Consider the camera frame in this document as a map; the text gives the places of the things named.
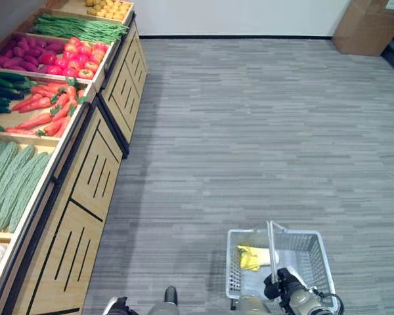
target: gray carpet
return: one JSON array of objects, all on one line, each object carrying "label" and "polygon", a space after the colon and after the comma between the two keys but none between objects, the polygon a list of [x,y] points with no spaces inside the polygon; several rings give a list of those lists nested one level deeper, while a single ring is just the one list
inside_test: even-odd
[{"label": "gray carpet", "polygon": [[227,231],[318,230],[347,314],[394,315],[394,70],[330,41],[145,40],[150,75],[84,314],[227,309]]}]

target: yellow cloth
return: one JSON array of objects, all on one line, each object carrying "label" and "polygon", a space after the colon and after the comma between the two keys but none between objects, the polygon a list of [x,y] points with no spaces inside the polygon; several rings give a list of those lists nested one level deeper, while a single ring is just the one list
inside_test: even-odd
[{"label": "yellow cloth", "polygon": [[270,252],[268,248],[256,248],[238,245],[241,252],[240,266],[245,270],[257,271],[261,266],[270,265]]}]

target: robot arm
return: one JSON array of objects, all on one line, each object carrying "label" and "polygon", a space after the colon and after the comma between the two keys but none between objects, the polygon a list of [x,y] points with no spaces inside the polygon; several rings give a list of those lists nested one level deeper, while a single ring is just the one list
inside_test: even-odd
[{"label": "robot arm", "polygon": [[335,296],[340,302],[340,310],[337,315],[344,313],[344,305],[341,299],[334,294],[323,295],[317,290],[310,292],[287,268],[277,271],[278,281],[272,283],[272,276],[264,280],[265,296],[273,300],[280,297],[280,307],[285,314],[289,315],[335,315],[325,308],[320,299],[327,296]]}]

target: cardboard box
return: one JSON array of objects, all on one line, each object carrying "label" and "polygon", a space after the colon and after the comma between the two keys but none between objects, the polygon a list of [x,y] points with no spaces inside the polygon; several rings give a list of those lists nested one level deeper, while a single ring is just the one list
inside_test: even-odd
[{"label": "cardboard box", "polygon": [[352,0],[333,36],[343,54],[379,56],[394,37],[394,10],[388,0]]}]

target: black baseboard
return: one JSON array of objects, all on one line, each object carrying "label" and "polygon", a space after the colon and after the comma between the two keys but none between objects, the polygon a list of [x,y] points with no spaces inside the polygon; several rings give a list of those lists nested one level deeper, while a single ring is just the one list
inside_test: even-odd
[{"label": "black baseboard", "polygon": [[285,35],[141,35],[141,39],[327,39],[331,36],[285,36]]}]

